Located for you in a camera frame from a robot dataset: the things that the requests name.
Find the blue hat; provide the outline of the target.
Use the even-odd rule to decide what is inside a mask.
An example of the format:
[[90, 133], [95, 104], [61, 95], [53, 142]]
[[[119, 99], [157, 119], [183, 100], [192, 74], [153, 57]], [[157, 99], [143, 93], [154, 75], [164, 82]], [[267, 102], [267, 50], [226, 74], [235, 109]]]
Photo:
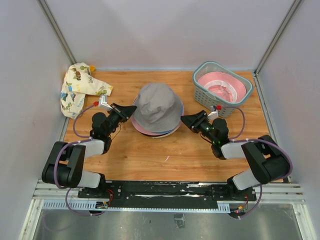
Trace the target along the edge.
[[[184, 104], [181, 103], [180, 116], [183, 116], [183, 115], [184, 115]], [[180, 125], [181, 125], [181, 120], [178, 122], [177, 126], [174, 127], [171, 130], [167, 130], [167, 131], [149, 131], [149, 132], [154, 133], [156, 135], [164, 135], [164, 134], [168, 134], [168, 133], [176, 131], [180, 127]]]

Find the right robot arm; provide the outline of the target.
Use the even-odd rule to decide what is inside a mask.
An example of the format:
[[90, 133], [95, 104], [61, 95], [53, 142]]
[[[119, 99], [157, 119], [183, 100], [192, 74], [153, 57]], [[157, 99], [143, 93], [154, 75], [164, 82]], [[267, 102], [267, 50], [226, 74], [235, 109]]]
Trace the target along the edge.
[[202, 110], [193, 115], [183, 115], [180, 119], [193, 133], [200, 133], [210, 143], [216, 158], [247, 161], [249, 169], [230, 177], [226, 182], [226, 194], [230, 199], [238, 200], [255, 186], [262, 186], [291, 174], [293, 165], [290, 157], [271, 136], [231, 139], [226, 120], [216, 118], [217, 114], [217, 111], [207, 114]]

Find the grey hat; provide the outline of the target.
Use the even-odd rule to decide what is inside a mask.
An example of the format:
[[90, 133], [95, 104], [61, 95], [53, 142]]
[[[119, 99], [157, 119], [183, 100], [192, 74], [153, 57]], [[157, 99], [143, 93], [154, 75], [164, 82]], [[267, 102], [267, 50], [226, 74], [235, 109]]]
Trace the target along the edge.
[[167, 132], [180, 123], [183, 104], [178, 95], [164, 83], [143, 86], [135, 101], [135, 121], [150, 132]]

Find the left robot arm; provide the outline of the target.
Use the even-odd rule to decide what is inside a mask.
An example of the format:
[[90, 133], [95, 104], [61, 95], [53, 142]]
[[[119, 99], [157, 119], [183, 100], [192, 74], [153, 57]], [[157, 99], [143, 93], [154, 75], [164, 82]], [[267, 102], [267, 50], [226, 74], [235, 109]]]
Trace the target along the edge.
[[88, 197], [101, 198], [107, 190], [105, 175], [84, 170], [86, 158], [106, 154], [111, 146], [111, 134], [121, 123], [127, 122], [134, 114], [135, 105], [121, 106], [113, 103], [108, 114], [97, 112], [92, 116], [92, 129], [89, 137], [74, 142], [54, 143], [41, 174], [44, 183], [59, 189], [81, 188], [88, 190]]

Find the dusty pink hat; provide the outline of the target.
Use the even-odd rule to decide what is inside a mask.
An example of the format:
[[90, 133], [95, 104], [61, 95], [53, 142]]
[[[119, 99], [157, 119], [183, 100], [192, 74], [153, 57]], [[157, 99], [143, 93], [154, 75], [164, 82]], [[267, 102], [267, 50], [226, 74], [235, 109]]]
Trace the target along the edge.
[[206, 73], [199, 78], [197, 83], [230, 103], [241, 102], [247, 93], [245, 85], [240, 80], [223, 72]]

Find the pink bucket hat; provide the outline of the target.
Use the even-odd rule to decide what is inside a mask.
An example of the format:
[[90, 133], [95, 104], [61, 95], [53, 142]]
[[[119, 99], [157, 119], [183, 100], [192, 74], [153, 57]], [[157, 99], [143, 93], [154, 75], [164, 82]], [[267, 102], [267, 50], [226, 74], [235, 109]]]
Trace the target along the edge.
[[133, 102], [137, 109], [131, 122], [138, 132], [149, 135], [172, 130], [180, 121], [182, 103], [176, 95], [169, 100], [146, 99], [138, 95]]

